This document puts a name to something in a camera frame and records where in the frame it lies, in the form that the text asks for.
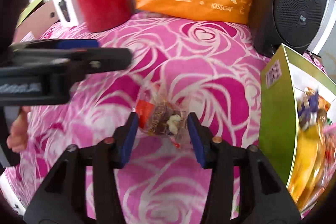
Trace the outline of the person's left hand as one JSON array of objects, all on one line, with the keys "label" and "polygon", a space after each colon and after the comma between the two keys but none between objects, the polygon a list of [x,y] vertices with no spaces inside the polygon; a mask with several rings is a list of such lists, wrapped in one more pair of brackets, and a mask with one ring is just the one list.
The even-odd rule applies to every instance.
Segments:
[{"label": "person's left hand", "polygon": [[7,146],[15,153],[20,153],[27,148],[28,114],[30,111],[30,106],[21,107],[18,117],[11,125],[10,135],[7,138]]}]

